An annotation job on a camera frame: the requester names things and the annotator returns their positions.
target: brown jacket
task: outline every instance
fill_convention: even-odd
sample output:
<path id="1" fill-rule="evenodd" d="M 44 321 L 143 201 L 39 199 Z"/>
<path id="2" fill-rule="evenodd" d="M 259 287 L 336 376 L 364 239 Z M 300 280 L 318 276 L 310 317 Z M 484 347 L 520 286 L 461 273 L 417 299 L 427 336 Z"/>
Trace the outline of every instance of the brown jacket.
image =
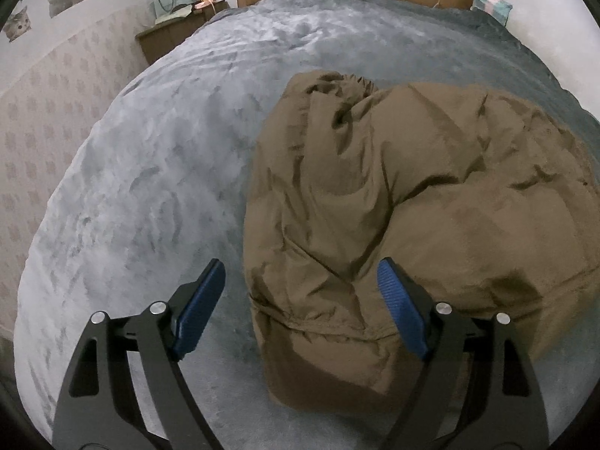
<path id="1" fill-rule="evenodd" d="M 257 142 L 244 266 L 271 396 L 397 410 L 421 362 L 380 295 L 392 257 L 435 300 L 506 311 L 535 359 L 600 285 L 600 201 L 582 144 L 476 86 L 289 82 Z"/>

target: bed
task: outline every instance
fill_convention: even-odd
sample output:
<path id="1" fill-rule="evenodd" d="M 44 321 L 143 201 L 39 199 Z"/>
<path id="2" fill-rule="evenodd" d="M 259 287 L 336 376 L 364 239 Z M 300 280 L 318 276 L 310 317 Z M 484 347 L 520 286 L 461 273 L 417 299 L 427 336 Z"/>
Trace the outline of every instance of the bed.
<path id="1" fill-rule="evenodd" d="M 267 396 L 242 273 L 245 187 L 261 123 L 289 78 L 312 69 L 412 81 L 479 83 L 528 99 L 588 145 L 600 125 L 548 68 L 483 12 L 398 0 L 245 0 L 219 13 L 134 79 L 79 149 L 48 202 L 19 287 L 19 394 L 50 439 L 77 338 L 98 309 L 139 312 L 212 257 L 227 286 L 182 372 L 225 448 L 374 449 L 395 415 L 299 413 Z M 536 362 L 551 439 L 600 375 L 600 304 Z M 149 430 L 164 436 L 132 354 Z"/>

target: patterned wallpaper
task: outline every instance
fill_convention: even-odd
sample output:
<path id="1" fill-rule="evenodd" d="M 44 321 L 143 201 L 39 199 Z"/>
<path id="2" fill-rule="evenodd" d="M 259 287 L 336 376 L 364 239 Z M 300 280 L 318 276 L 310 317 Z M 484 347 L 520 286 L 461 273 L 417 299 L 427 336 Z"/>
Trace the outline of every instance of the patterned wallpaper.
<path id="1" fill-rule="evenodd" d="M 0 95 L 69 37 L 114 12 L 150 1 L 20 0 L 0 26 Z"/>
<path id="2" fill-rule="evenodd" d="M 46 203 L 92 125 L 147 63 L 132 6 L 73 35 L 0 96 L 0 336 L 12 339 L 17 288 Z"/>

